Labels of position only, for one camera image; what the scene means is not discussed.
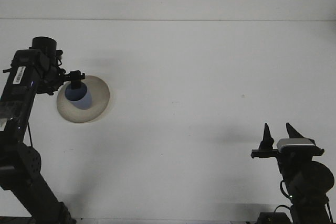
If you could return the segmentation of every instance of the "sticker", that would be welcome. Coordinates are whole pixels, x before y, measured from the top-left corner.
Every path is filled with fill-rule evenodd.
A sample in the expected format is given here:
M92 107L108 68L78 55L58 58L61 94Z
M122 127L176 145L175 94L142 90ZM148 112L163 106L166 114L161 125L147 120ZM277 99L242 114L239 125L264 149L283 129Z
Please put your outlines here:
M7 123L7 118L0 118L0 131L4 131Z
M22 79L23 73L25 72L25 69L26 69L25 66L18 67L13 84L21 83L21 79Z

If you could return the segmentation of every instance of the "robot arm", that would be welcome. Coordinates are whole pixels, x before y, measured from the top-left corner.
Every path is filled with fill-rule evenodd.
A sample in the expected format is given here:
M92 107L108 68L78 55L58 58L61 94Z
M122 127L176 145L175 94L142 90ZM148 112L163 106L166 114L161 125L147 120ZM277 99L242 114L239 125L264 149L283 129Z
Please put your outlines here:
M61 54L53 39L37 37L4 70L9 77L0 99L0 186L11 190L37 223L75 222L40 174L40 154L23 143L35 94L52 95L65 81L75 87L85 78L79 71L65 74Z

